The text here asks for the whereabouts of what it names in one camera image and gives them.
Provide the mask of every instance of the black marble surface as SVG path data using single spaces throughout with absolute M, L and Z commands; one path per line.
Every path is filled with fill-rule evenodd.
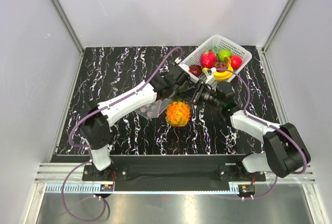
M 244 46 L 253 58 L 241 77 L 249 84 L 251 103 L 249 112 L 272 122 L 278 122 L 272 97 L 255 46 Z M 158 66 L 172 47 L 97 47 L 87 48 L 79 71 L 73 98 L 65 121 L 58 155 L 86 155 L 80 148 L 72 148 L 68 134 L 82 117 L 84 102 L 107 101 L 138 85 Z M 183 47 L 187 57 L 196 46 Z M 175 53 L 161 71 L 173 67 Z M 243 106 L 247 92 L 237 79 L 232 80 L 236 102 Z M 223 127 L 215 111 L 208 105 L 192 106 L 191 121 L 182 128 L 167 124 L 165 113 L 159 118 L 146 120 L 132 112 L 112 127 L 113 142 L 109 144 L 114 155 L 177 155 L 223 154 L 261 152 L 260 141 L 232 127 Z M 77 131 L 75 143 L 84 143 Z

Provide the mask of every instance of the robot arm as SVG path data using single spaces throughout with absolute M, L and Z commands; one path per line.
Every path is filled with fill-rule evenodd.
M 229 82 L 219 82 L 216 89 L 213 90 L 210 85 L 202 80 L 197 80 L 196 77 L 193 78 L 188 70 L 186 65 L 179 64 L 164 76 L 156 74 L 141 91 L 138 89 L 144 82 L 112 100 L 98 105 L 92 105 L 91 102 L 87 103 L 85 109 L 88 112 L 85 112 L 85 114 L 89 114 L 97 108 L 101 109 L 109 106 L 112 102 L 132 94 L 114 106 L 108 107 L 101 113 L 89 118 L 80 126 L 81 133 L 90 145 L 93 163 L 99 171 L 111 164 L 107 150 L 107 144 L 111 142 L 109 128 L 117 120 L 135 109 L 155 100 L 169 97 L 179 86 L 189 80 L 195 83 L 194 86 L 185 92 L 178 93 L 177 96 L 193 104 L 213 105 L 224 123 L 244 131 L 264 143 L 266 152 L 251 154 L 242 160 L 244 168 L 249 173 L 272 171 L 279 177 L 285 177 L 303 166 L 301 154 L 275 131 L 276 128 L 287 133 L 301 148 L 307 163 L 310 162 L 310 155 L 294 125 L 289 123 L 279 125 L 245 113 L 234 102 L 234 91 Z
M 87 102 L 84 108 L 84 115 L 107 106 L 105 110 L 89 118 L 79 127 L 90 147 L 89 152 L 93 157 L 95 167 L 99 171 L 102 171 L 111 164 L 107 144 L 111 142 L 110 127 L 116 121 L 141 106 L 153 103 L 158 99 L 169 97 L 189 77 L 189 74 L 180 66 L 175 66 L 171 72 L 168 72 L 164 76 L 156 74 L 151 82 L 146 84 L 142 90 L 140 88 L 145 84 L 144 81 L 137 87 L 109 101 L 101 102 L 97 105 Z M 116 101 L 119 102 L 109 107 L 112 102 Z

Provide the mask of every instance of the toy pineapple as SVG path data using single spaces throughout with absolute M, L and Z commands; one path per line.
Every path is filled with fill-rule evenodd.
M 190 119 L 190 107 L 181 101 L 174 101 L 166 109 L 166 120 L 173 127 L 184 127 Z

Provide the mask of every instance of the cable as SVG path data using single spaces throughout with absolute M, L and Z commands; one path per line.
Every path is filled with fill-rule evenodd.
M 236 75 L 241 81 L 242 83 L 244 84 L 247 92 L 248 92 L 248 97 L 247 97 L 247 101 L 244 105 L 244 108 L 243 108 L 243 112 L 244 114 L 252 119 L 252 120 L 255 120 L 256 122 L 258 123 L 261 123 L 261 124 L 264 124 L 266 125 L 267 127 L 269 128 L 272 128 L 274 130 L 276 130 L 277 132 L 279 132 L 280 134 L 282 134 L 296 149 L 297 151 L 301 154 L 301 157 L 302 157 L 302 161 L 303 161 L 303 169 L 299 172 L 294 172 L 294 174 L 302 174 L 306 171 L 307 169 L 307 159 L 306 159 L 306 155 L 303 153 L 303 151 L 301 150 L 301 148 L 297 145 L 297 143 L 290 137 L 288 136 L 285 132 L 283 132 L 282 130 L 280 130 L 279 128 L 273 126 L 273 125 L 269 125 L 267 122 L 265 122 L 264 120 L 262 119 L 259 119 L 259 118 L 256 118 L 254 116 L 251 116 L 247 113 L 247 108 L 249 106 L 249 103 L 250 103 L 250 89 L 248 87 L 248 85 L 245 83 L 245 81 L 241 78 L 241 76 L 239 76 L 238 74 L 236 74 L 234 71 L 231 71 L 231 70 L 228 70 L 228 69 L 225 69 L 225 68 L 218 68 L 217 71 L 229 71 L 231 73 L 233 73 L 234 75 Z
M 85 198 L 83 198 L 82 200 L 80 200 L 79 202 L 77 202 L 74 206 L 70 207 L 69 210 L 70 210 L 70 211 L 73 210 L 76 206 L 78 206 L 78 205 L 81 204 L 82 202 L 85 202 L 86 200 L 88 200 L 88 199 L 92 199 L 92 198 L 95 198 L 95 195 L 91 195 L 91 196 L 89 196 L 89 197 L 85 197 Z M 52 206 L 51 206 L 51 210 L 52 210 L 52 212 L 53 212 L 54 215 L 56 215 L 56 216 L 62 216 L 62 215 L 64 215 L 64 214 L 68 214 L 67 211 L 61 212 L 61 213 L 59 213 L 59 214 L 56 213 L 55 210 L 54 210 L 54 206 L 53 206 L 53 205 L 54 205 L 54 204 L 52 204 Z
M 80 220 L 80 221 L 84 221 L 84 222 L 95 222 L 95 221 L 99 220 L 99 219 L 104 215 L 105 210 L 106 210 L 106 206 L 108 205 L 108 202 L 106 202 L 106 200 L 105 200 L 104 198 L 99 197 L 99 199 L 102 200 L 103 203 L 104 203 L 104 208 L 103 208 L 101 214 L 100 214 L 97 218 L 94 218 L 94 219 L 91 219 L 91 220 L 86 220 L 86 219 L 79 218 L 79 217 L 77 217 L 76 215 L 74 215 L 74 214 L 71 212 L 71 210 L 68 208 L 68 206 L 67 206 L 67 204 L 66 204 L 66 202 L 65 202 L 65 199 L 64 199 L 64 187 L 65 187 L 65 184 L 66 184 L 68 178 L 70 177 L 70 175 L 71 175 L 75 170 L 77 170 L 79 167 L 81 167 L 81 166 L 83 166 L 83 165 L 85 165 L 85 164 L 88 164 L 88 163 L 90 163 L 90 162 L 91 162 L 91 161 L 87 161 L 87 162 L 81 163 L 81 164 L 77 165 L 75 168 L 73 168 L 73 169 L 68 173 L 68 175 L 66 176 L 65 180 L 63 181 L 62 188 L 61 188 L 62 204 L 63 204 L 63 207 L 64 207 L 64 209 L 66 210 L 66 212 L 67 212 L 71 217 L 73 217 L 74 219 L 76 219 L 76 220 Z
M 152 73 L 152 75 L 146 80 L 146 82 L 145 82 L 140 88 L 138 88 L 138 90 L 137 90 L 136 92 L 131 92 L 130 94 L 125 95 L 125 96 L 123 96 L 122 98 L 120 98 L 120 99 L 118 99 L 118 100 L 112 102 L 111 104 L 109 104 L 109 106 L 104 106 L 104 107 L 102 107 L 102 108 L 100 108 L 100 109 L 97 109 L 96 111 L 93 111 L 93 112 L 91 112 L 90 114 L 88 114 L 88 115 L 86 115 L 85 117 L 83 117 L 82 119 L 80 119 L 80 120 L 76 123 L 76 125 L 72 128 L 72 130 L 71 130 L 71 132 L 70 132 L 70 134 L 69 134 L 69 137 L 68 137 L 68 143 L 69 143 L 72 147 L 76 147 L 76 148 L 78 148 L 78 147 L 80 147 L 80 148 L 81 148 L 81 147 L 83 147 L 83 148 L 87 148 L 88 153 L 89 153 L 89 156 L 90 156 L 90 159 L 91 159 L 91 161 L 92 161 L 93 157 L 92 157 L 92 154 L 91 154 L 91 151 L 90 151 L 90 147 L 89 147 L 89 145 L 86 145 L 86 144 L 74 144 L 74 143 L 73 143 L 73 137 L 74 137 L 74 133 L 75 133 L 75 131 L 76 131 L 76 130 L 79 128 L 79 126 L 80 126 L 84 121 L 86 121 L 87 119 L 89 119 L 89 118 L 91 118 L 92 116 L 96 115 L 97 113 L 100 113 L 100 112 L 102 112 L 103 110 L 106 110 L 106 109 L 108 109 L 108 108 L 114 106 L 115 104 L 117 104 L 117 103 L 119 103 L 119 102 L 121 102 L 121 101 L 123 101 L 123 100 L 125 100 L 125 99 L 127 99 L 127 98 L 129 98 L 129 97 L 131 97 L 131 96 L 133 96 L 133 95 L 135 95 L 137 92 L 143 90 L 144 87 L 145 87 L 146 85 L 148 85 L 149 82 L 153 79 L 153 77 L 158 73 L 158 71 L 161 69 L 161 67 L 162 67 L 163 64 L 165 63 L 165 61 L 166 61 L 166 60 L 170 57 L 170 55 L 171 55 L 174 51 L 176 51 L 176 50 L 180 50 L 180 56 L 179 56 L 179 59 L 182 60 L 182 56 L 183 56 L 183 54 L 184 54 L 183 49 L 182 49 L 181 47 L 175 47 L 175 48 L 173 48 L 173 49 L 172 49 L 172 50 L 171 50 L 171 51 L 170 51 L 170 52 L 164 57 L 164 59 L 161 61 L 161 63 L 160 63 L 159 66 L 156 68 L 156 70 Z M 65 178 L 65 180 L 63 181 L 63 184 L 62 184 L 61 198 L 62 198 L 62 204 L 63 204 L 63 206 L 64 206 L 66 212 L 67 212 L 71 217 L 73 217 L 73 218 L 76 219 L 76 220 L 80 220 L 80 221 L 94 222 L 94 221 L 99 220 L 99 219 L 103 216 L 103 214 L 105 213 L 106 206 L 107 206 L 108 209 L 109 209 L 108 202 L 107 202 L 105 199 L 103 199 L 103 198 L 101 198 L 101 197 L 99 198 L 99 199 L 101 199 L 101 200 L 104 202 L 104 208 L 103 208 L 103 211 L 101 212 L 100 216 L 98 216 L 97 218 L 92 219 L 92 220 L 85 220 L 85 219 L 81 219 L 81 218 L 75 216 L 74 214 L 72 214 L 71 209 L 69 209 L 69 208 L 67 207 L 67 205 L 66 205 L 66 202 L 65 202 L 65 199 L 64 199 L 64 192 L 63 192 L 63 191 L 64 191 L 65 184 L 66 184 L 66 181 L 68 180 L 68 178 L 70 177 L 70 175 L 71 175 L 71 174 L 72 174 L 77 168 L 79 168 L 79 167 L 81 167 L 81 166 L 83 166 L 83 165 L 85 165 L 85 164 L 87 164 L 87 163 L 90 163 L 90 161 L 88 161 L 88 162 L 84 162 L 84 163 L 82 163 L 82 164 L 76 166 L 75 168 L 73 168 L 73 169 L 69 172 L 69 174 L 67 175 L 67 177 Z M 112 189 L 109 189 L 109 190 L 106 190 L 106 191 L 112 191 L 112 192 L 114 191 L 114 180 L 115 180 L 115 178 L 116 178 L 116 174 L 115 174 L 115 172 L 114 172 L 114 174 L 112 174 L 112 178 L 113 178 L 113 188 L 112 188 Z
M 159 66 L 156 68 L 156 70 L 152 73 L 152 75 L 147 79 L 147 81 L 137 90 L 137 92 L 141 91 L 147 84 L 149 84 L 149 82 L 153 79 L 153 77 L 158 73 L 158 71 L 161 69 L 161 67 L 163 66 L 163 64 L 165 63 L 165 61 L 170 57 L 170 55 L 176 51 L 176 50 L 180 50 L 181 53 L 180 53 L 180 56 L 179 56 L 179 59 L 181 60 L 182 59 L 182 56 L 184 54 L 184 51 L 181 47 L 175 47 L 173 48 L 170 52 L 168 52 L 168 54 L 164 57 L 164 59 L 161 61 L 161 63 L 159 64 Z M 96 111 L 93 111 L 92 113 L 86 115 L 85 117 L 83 117 L 82 119 L 80 119 L 76 125 L 72 128 L 70 134 L 69 134 L 69 139 L 68 139 L 68 142 L 69 144 L 72 146 L 72 147 L 89 147 L 89 145 L 85 145 L 85 144 L 74 144 L 73 143 L 73 137 L 74 137 L 74 133 L 75 131 L 79 128 L 79 126 L 84 122 L 86 121 L 88 118 L 92 117 L 93 115 L 97 114 L 97 113 L 100 113 L 102 112 L 103 110 L 106 110 L 108 108 L 110 108 L 111 106 L 114 106 L 115 104 L 133 96 L 135 94 L 135 92 L 131 92 L 130 94 L 126 95 L 126 96 L 123 96 L 122 98 L 112 102 L 108 107 L 107 106 L 104 106 L 100 109 L 97 109 Z
M 251 181 L 250 185 L 254 185 L 254 183 L 255 183 L 255 174 L 253 175 L 253 180 Z
M 249 114 L 247 113 L 246 110 L 247 110 L 247 108 L 248 108 L 248 106 L 249 106 L 249 103 L 250 103 L 250 89 L 249 89 L 249 86 L 245 83 L 245 81 L 241 78 L 241 76 L 238 75 L 237 73 L 235 73 L 234 71 L 229 70 L 229 69 L 225 69 L 225 68 L 217 68 L 217 71 L 228 71 L 228 72 L 231 72 L 232 74 L 234 74 L 235 76 L 237 76 L 238 79 L 244 84 L 244 86 L 245 86 L 245 88 L 246 88 L 246 90 L 247 90 L 247 92 L 248 92 L 248 97 L 247 97 L 247 101 L 246 101 L 246 103 L 245 103 L 245 105 L 244 105 L 244 107 L 243 107 L 243 113 L 244 113 L 248 118 L 250 118 L 250 119 L 252 119 L 252 120 L 255 120 L 255 121 L 257 121 L 257 122 L 259 122 L 259 123 L 261 123 L 261 124 L 265 124 L 267 127 L 271 127 L 272 129 L 274 129 L 274 130 L 276 130 L 277 132 L 279 132 L 280 134 L 282 134 L 286 139 L 288 139 L 288 141 L 289 141 L 292 145 L 294 145 L 294 147 L 297 149 L 297 151 L 301 154 L 302 161 L 303 161 L 303 169 L 302 169 L 300 172 L 294 172 L 294 174 L 302 174 L 302 173 L 304 173 L 304 172 L 306 171 L 306 169 L 307 169 L 306 155 L 303 153 L 303 151 L 302 151 L 301 148 L 297 145 L 297 143 L 296 143 L 291 137 L 289 137 L 285 132 L 283 132 L 282 130 L 280 130 L 279 128 L 277 128 L 277 127 L 275 127 L 275 126 L 273 126 L 273 125 L 269 125 L 267 122 L 265 122 L 265 121 L 263 121 L 263 120 L 261 120 L 261 119 L 259 119 L 259 118 L 256 118 L 256 117 L 254 117 L 254 116 L 251 116 L 251 115 L 249 115 Z M 276 175 L 272 187 L 271 187 L 266 193 L 264 193 L 264 194 L 262 194 L 262 195 L 259 195 L 259 196 L 255 197 L 255 199 L 260 199 L 260 198 L 263 198 L 263 197 L 268 196 L 268 195 L 272 192 L 272 190 L 274 189 L 274 187 L 276 186 L 276 182 L 277 182 L 277 181 L 278 181 L 278 176 Z M 234 200 L 235 200 L 235 199 L 236 199 L 236 200 L 251 200 L 251 198 L 229 198 L 229 197 L 221 197 L 221 198 L 232 199 L 232 200 L 233 200 L 233 199 L 234 199 Z

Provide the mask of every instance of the white wall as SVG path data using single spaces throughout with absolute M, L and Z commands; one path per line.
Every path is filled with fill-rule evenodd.
M 49 0 L 0 0 L 0 219 L 18 224 L 79 54 Z
M 332 0 L 297 0 L 271 48 L 276 82 L 332 220 Z
M 84 46 L 264 44 L 287 0 L 60 0 Z

